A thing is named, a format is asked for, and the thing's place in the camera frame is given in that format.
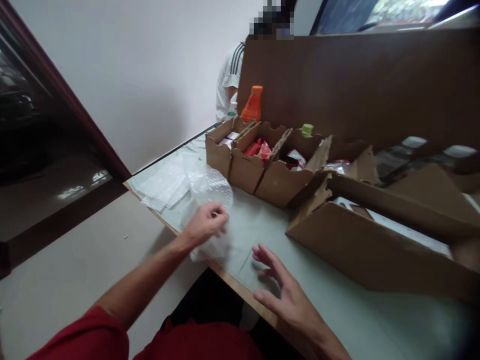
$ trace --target hand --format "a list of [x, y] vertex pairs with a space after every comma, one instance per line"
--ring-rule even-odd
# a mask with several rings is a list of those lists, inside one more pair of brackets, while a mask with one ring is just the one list
[[211, 202], [200, 206], [195, 215], [183, 231], [185, 241], [191, 248], [195, 248], [213, 235], [219, 237], [221, 233], [225, 233], [225, 224], [229, 220], [229, 216], [222, 205], [217, 202]]
[[262, 244], [252, 250], [253, 258], [269, 267], [258, 275], [274, 278], [281, 288], [280, 299], [267, 290], [255, 290], [253, 297], [305, 336], [325, 327], [324, 320], [282, 261]]

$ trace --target bubble wrap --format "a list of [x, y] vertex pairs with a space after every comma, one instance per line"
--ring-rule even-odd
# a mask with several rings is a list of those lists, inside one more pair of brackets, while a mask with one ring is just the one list
[[[234, 203], [234, 196], [227, 179], [219, 171], [211, 168], [205, 162], [199, 161], [195, 156], [184, 156], [183, 165], [190, 184], [191, 202], [182, 218], [182, 229], [185, 229], [198, 206], [220, 203], [229, 213]], [[230, 239], [227, 229], [226, 234], [222, 234], [220, 237], [212, 236], [195, 248], [190, 253], [190, 258], [192, 261], [224, 258], [228, 254], [229, 247]]]

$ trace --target black stripes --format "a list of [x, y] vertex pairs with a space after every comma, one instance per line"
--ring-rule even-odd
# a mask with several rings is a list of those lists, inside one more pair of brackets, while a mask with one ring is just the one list
[[231, 64], [230, 64], [230, 74], [236, 74], [238, 69], [239, 69], [239, 60], [240, 56], [244, 52], [245, 45], [240, 43], [236, 49], [235, 52], [233, 53], [233, 57], [231, 59]]

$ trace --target red sleeve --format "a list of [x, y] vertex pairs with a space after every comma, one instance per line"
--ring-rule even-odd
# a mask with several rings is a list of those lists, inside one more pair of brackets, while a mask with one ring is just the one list
[[28, 360], [128, 358], [127, 332], [102, 308], [95, 307], [60, 331]]

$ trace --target table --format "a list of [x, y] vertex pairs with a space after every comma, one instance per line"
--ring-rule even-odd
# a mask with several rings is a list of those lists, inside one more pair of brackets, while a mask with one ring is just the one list
[[[139, 199], [139, 184], [182, 152], [195, 151], [205, 160], [205, 137], [187, 143], [129, 179], [125, 186]], [[297, 348], [302, 344], [282, 322], [254, 300], [257, 288], [278, 292], [273, 281], [258, 278], [259, 264], [252, 260], [252, 245], [262, 242], [283, 261], [306, 295], [345, 346], [353, 359], [403, 360], [453, 357], [468, 330], [469, 310], [453, 300], [407, 293], [366, 290], [337, 271], [298, 242], [287, 237], [288, 210], [233, 188], [234, 202], [228, 233], [232, 251], [208, 265], [247, 304]], [[162, 213], [150, 209], [175, 234], [190, 199], [184, 197]]]

